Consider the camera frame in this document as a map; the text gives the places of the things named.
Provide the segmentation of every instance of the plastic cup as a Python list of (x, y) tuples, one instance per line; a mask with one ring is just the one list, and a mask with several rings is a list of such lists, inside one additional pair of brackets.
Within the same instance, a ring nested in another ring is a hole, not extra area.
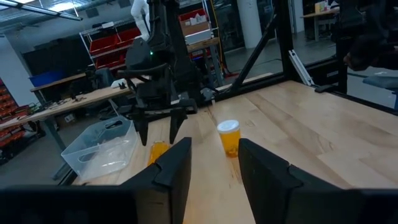
[(228, 157), (238, 156), (239, 139), (241, 138), (241, 130), (239, 121), (227, 120), (217, 125), (217, 131), (220, 134), (225, 154)]
[(150, 157), (148, 160), (148, 166), (154, 163), (157, 158), (159, 158), (163, 153), (165, 153), (167, 150), (169, 150), (169, 144), (163, 141), (156, 141), (152, 145), (152, 148), (150, 150)]

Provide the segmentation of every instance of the transparent storage bin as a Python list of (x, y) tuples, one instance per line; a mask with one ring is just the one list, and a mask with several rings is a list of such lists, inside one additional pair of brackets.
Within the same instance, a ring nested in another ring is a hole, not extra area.
[(117, 116), (86, 128), (61, 156), (81, 180), (88, 180), (126, 167), (136, 143), (134, 123)]

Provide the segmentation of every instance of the white pillar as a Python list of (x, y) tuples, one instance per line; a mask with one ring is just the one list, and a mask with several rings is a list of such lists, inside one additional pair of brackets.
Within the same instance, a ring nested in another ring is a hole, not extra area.
[(238, 9), (241, 18), (244, 45), (247, 49), (254, 48), (262, 36), (257, 1), (238, 0)]

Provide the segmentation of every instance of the white lid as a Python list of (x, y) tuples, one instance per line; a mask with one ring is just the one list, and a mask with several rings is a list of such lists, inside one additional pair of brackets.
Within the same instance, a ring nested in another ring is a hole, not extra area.
[(217, 125), (217, 130), (220, 134), (228, 134), (239, 130), (239, 121), (226, 120)]

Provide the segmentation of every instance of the white robot part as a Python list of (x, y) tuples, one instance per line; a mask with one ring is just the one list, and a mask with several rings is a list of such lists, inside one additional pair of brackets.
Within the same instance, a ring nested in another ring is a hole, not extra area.
[(131, 7), (131, 15), (134, 17), (134, 20), (136, 21), (136, 25), (137, 25), (139, 31), (141, 32), (141, 35), (136, 38), (141, 37), (142, 39), (147, 41), (149, 39), (149, 32), (148, 32), (148, 29), (145, 26), (145, 22), (142, 18), (141, 9), (144, 10), (145, 21), (146, 21), (146, 24), (148, 25), (148, 29), (150, 29), (148, 3), (146, 2), (146, 0), (134, 0), (132, 7)]

